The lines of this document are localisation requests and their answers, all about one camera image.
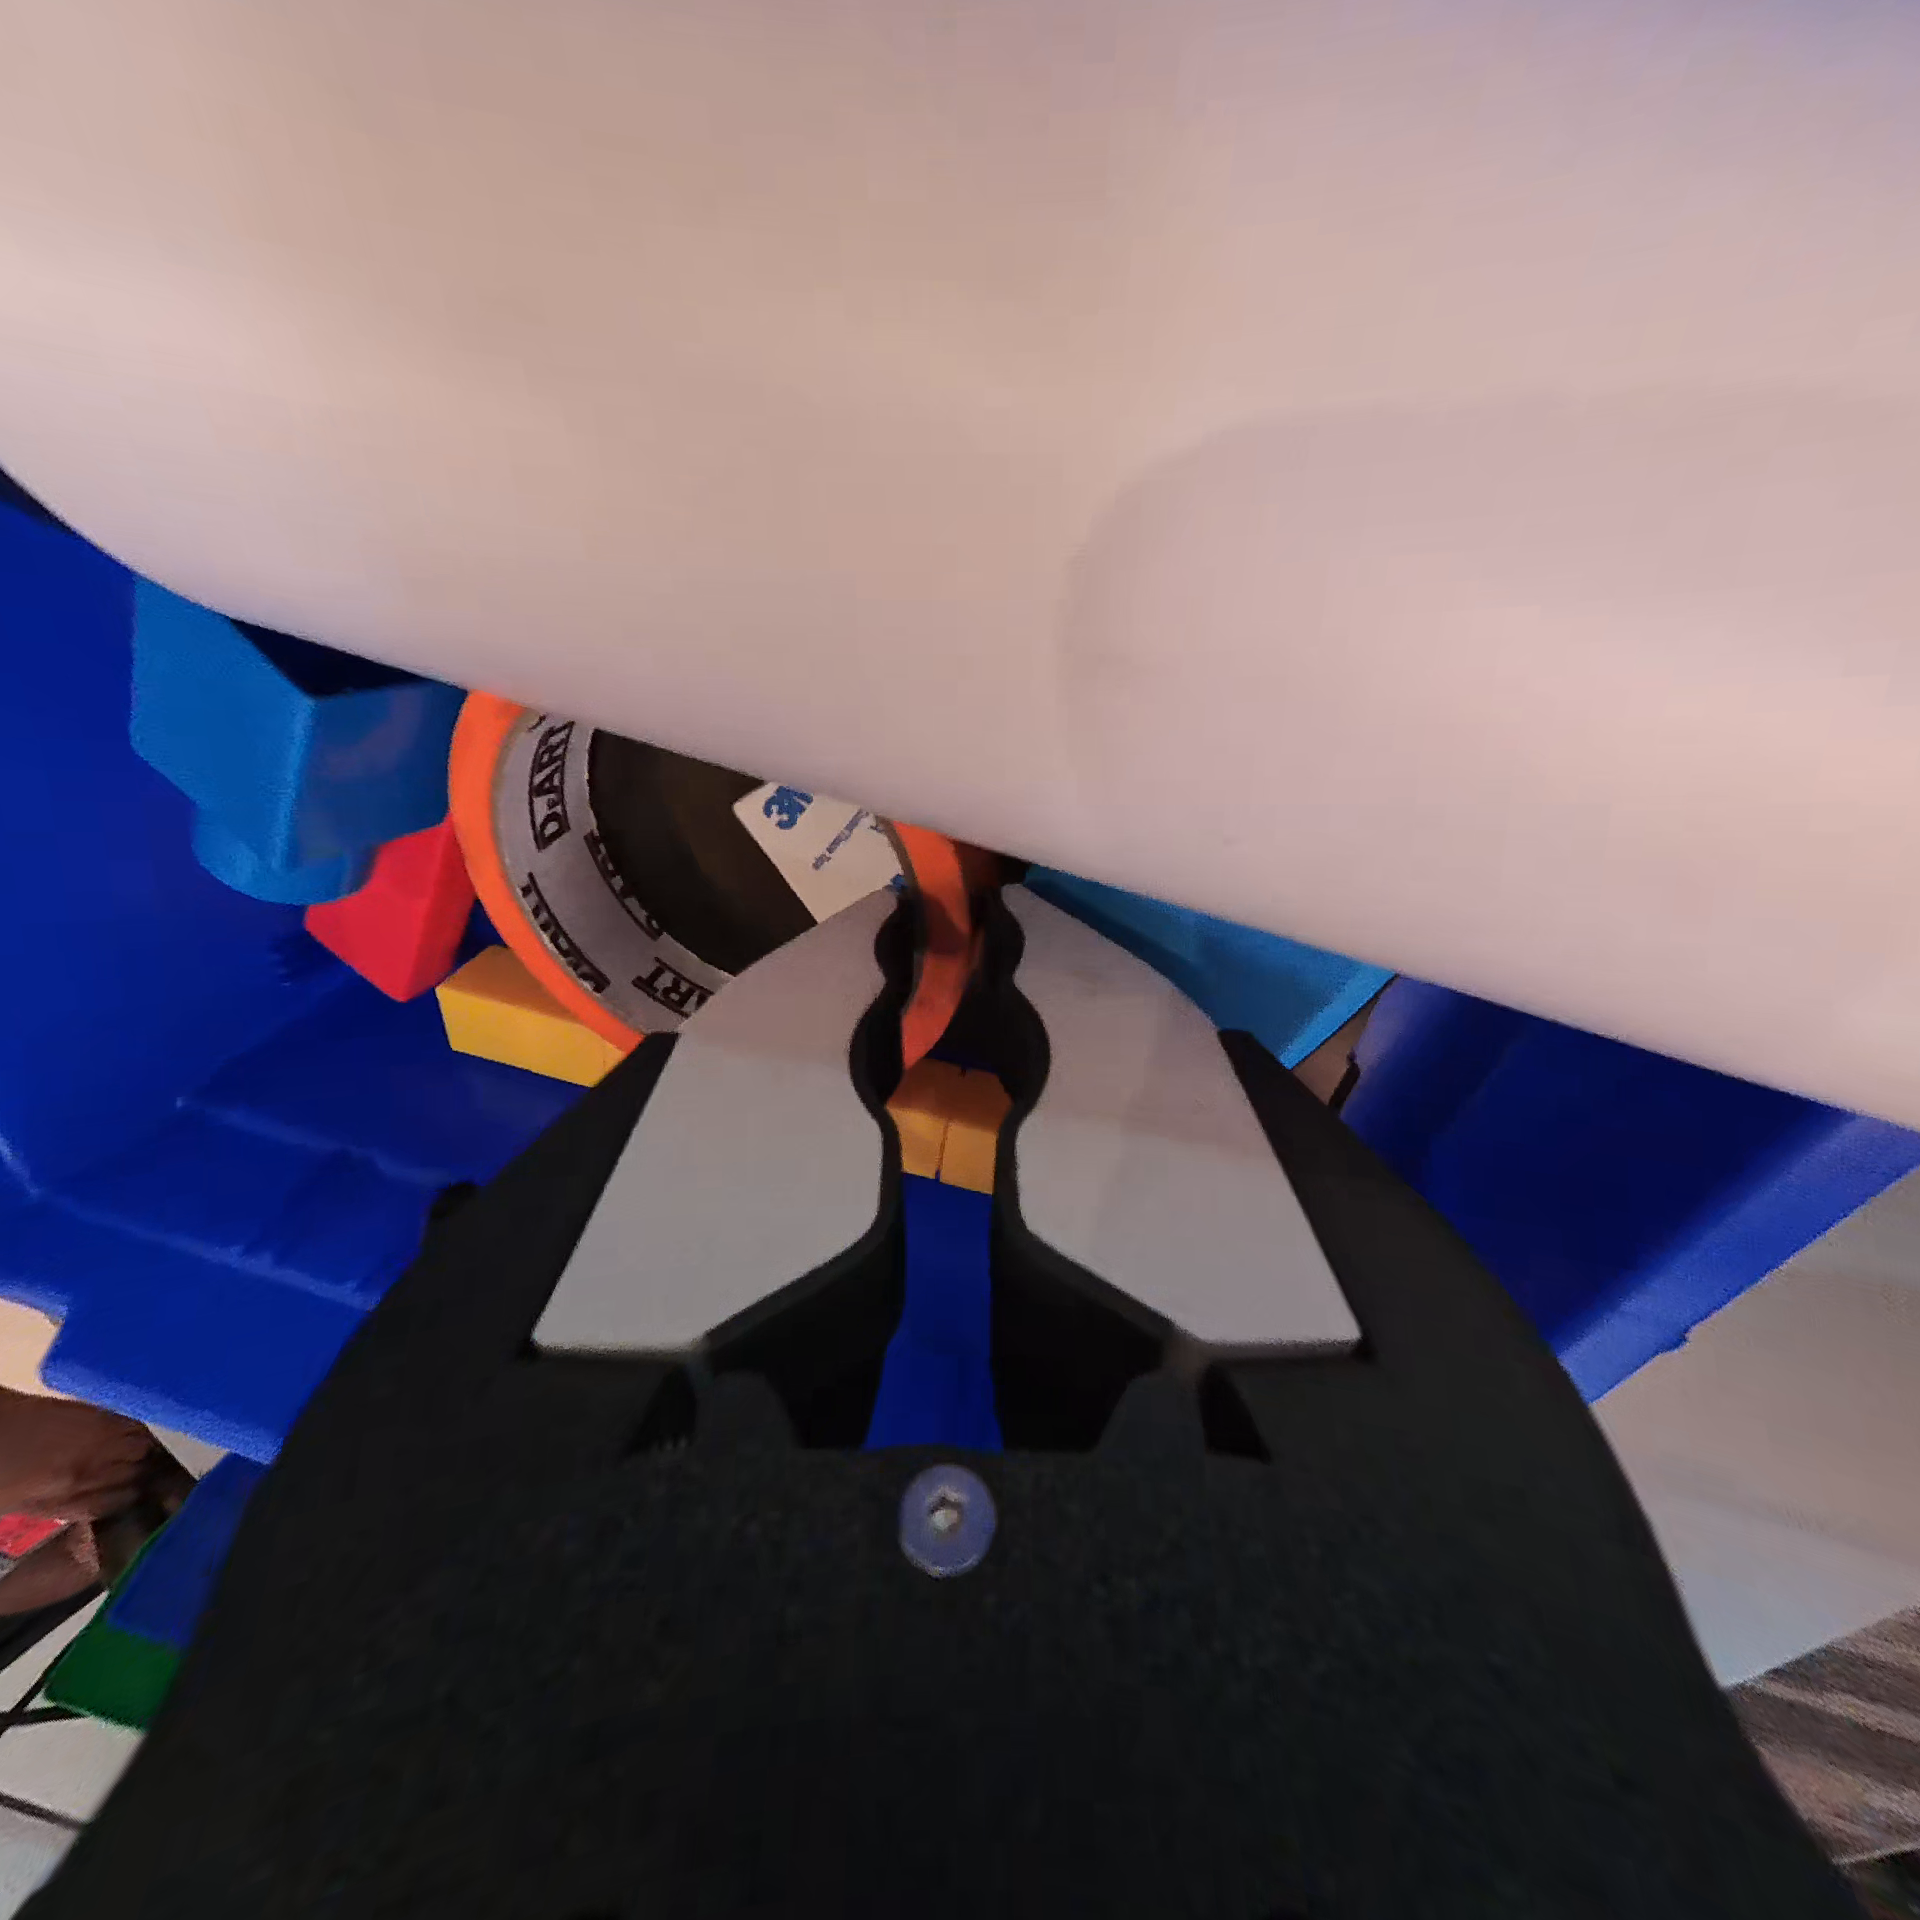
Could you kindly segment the blue plastic toy piece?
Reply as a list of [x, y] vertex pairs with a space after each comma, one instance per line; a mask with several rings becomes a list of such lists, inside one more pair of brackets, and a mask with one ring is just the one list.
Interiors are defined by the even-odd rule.
[[133, 750], [192, 806], [204, 871], [253, 901], [346, 901], [383, 848], [437, 829], [465, 703], [134, 583]]

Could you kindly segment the red block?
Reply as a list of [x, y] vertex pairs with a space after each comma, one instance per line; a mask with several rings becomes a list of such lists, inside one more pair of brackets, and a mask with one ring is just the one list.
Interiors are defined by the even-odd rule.
[[477, 907], [450, 819], [383, 845], [353, 894], [313, 904], [303, 931], [383, 997], [413, 1002], [456, 970]]

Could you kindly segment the blue plastic bin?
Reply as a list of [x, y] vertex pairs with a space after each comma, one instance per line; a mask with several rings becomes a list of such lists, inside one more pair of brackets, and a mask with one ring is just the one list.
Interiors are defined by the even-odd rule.
[[[577, 1089], [208, 876], [133, 750], [134, 580], [4, 480], [4, 1298], [46, 1377], [269, 1460], [435, 1197]], [[1916, 1130], [1402, 981], [1343, 1111], [1590, 1400], [1897, 1180]]]
[[113, 1591], [108, 1628], [185, 1654], [271, 1468], [230, 1452], [202, 1477]]

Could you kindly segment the green plastic bin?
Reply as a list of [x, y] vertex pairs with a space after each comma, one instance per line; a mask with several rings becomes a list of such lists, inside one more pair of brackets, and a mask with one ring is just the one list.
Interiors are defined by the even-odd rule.
[[49, 1707], [146, 1733], [174, 1688], [182, 1653], [93, 1616], [42, 1682]]

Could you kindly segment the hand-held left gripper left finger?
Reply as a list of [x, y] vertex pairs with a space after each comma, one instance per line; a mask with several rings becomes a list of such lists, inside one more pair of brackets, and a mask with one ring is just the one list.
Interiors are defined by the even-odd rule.
[[852, 1253], [899, 1146], [886, 1103], [917, 914], [877, 891], [680, 1029], [534, 1329], [541, 1354], [688, 1352]]

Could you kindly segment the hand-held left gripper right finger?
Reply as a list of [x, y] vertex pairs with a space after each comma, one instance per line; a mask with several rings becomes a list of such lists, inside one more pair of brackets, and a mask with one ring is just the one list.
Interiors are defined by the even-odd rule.
[[986, 913], [996, 1359], [1350, 1359], [1362, 1331], [1212, 1021], [1036, 897]]

